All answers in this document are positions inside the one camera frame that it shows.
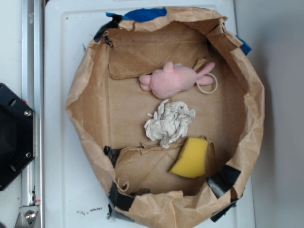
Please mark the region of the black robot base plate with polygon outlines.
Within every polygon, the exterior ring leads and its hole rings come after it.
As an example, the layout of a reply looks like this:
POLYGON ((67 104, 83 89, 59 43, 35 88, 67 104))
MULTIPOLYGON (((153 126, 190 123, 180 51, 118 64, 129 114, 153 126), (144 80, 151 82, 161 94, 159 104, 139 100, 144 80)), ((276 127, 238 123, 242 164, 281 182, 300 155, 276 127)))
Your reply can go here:
POLYGON ((0 85, 0 190, 34 159, 34 111, 4 83, 0 85))

